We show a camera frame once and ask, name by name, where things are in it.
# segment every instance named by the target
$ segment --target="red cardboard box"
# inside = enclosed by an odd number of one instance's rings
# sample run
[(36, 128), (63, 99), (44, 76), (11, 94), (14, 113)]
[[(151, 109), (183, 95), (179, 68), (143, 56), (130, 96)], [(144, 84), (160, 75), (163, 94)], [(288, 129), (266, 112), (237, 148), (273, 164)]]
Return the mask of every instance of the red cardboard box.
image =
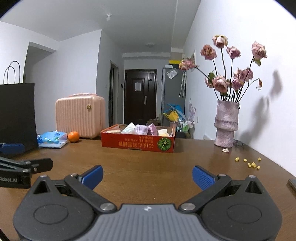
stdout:
[(108, 133), (111, 130), (123, 130), (127, 125), (117, 124), (101, 131), (103, 147), (113, 147), (122, 149), (135, 149), (145, 151), (157, 151), (172, 153), (175, 145), (175, 130), (172, 127), (157, 126), (157, 130), (167, 129), (172, 137), (161, 137), (151, 135), (132, 135), (121, 133)]

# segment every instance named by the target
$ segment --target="metal screw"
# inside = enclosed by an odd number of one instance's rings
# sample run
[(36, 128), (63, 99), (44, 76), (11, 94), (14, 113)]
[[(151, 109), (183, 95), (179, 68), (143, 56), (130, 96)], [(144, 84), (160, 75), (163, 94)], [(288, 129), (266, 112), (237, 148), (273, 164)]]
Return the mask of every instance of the metal screw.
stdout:
[(100, 205), (100, 209), (102, 209), (103, 211), (111, 211), (114, 208), (115, 208), (115, 205), (110, 202), (106, 202)]
[(181, 209), (184, 211), (192, 211), (195, 209), (195, 205), (193, 203), (183, 203)]

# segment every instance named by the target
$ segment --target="pink suitcase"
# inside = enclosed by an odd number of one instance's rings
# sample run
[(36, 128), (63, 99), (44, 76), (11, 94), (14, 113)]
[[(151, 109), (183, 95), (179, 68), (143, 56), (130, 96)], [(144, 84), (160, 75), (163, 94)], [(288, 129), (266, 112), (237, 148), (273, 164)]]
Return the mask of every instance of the pink suitcase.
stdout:
[(79, 93), (56, 101), (57, 131), (77, 131), (95, 138), (105, 128), (105, 100), (96, 94)]

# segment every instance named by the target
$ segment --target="wooden table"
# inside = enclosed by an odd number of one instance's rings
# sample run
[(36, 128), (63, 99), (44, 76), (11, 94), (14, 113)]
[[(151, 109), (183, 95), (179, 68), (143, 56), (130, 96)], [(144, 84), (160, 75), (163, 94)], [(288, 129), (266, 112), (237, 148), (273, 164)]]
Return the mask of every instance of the wooden table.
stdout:
[[(104, 179), (95, 191), (118, 207), (121, 203), (175, 203), (196, 195), (201, 190), (192, 181), (192, 168), (201, 165), (214, 174), (225, 173), (233, 179), (256, 175), (270, 193), (283, 215), (277, 241), (296, 239), (296, 193), (287, 185), (293, 176), (280, 166), (249, 147), (233, 147), (222, 153), (212, 141), (176, 139), (174, 153), (103, 148), (100, 140), (83, 139), (62, 149), (39, 149), (17, 159), (50, 157), (51, 179), (63, 179), (76, 172), (83, 173), (96, 164), (104, 168)], [(259, 171), (248, 168), (248, 162), (262, 158)], [(19, 240), (13, 224), (13, 214), (27, 190), (0, 188), (0, 227), (11, 241)]]

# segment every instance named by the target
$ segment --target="textured vase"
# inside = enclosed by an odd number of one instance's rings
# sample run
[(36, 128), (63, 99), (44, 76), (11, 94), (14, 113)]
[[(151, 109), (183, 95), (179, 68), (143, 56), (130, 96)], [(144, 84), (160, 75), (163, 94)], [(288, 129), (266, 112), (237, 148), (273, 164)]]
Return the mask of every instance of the textured vase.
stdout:
[(218, 100), (214, 126), (217, 128), (215, 145), (230, 148), (233, 146), (234, 131), (238, 130), (239, 104)]

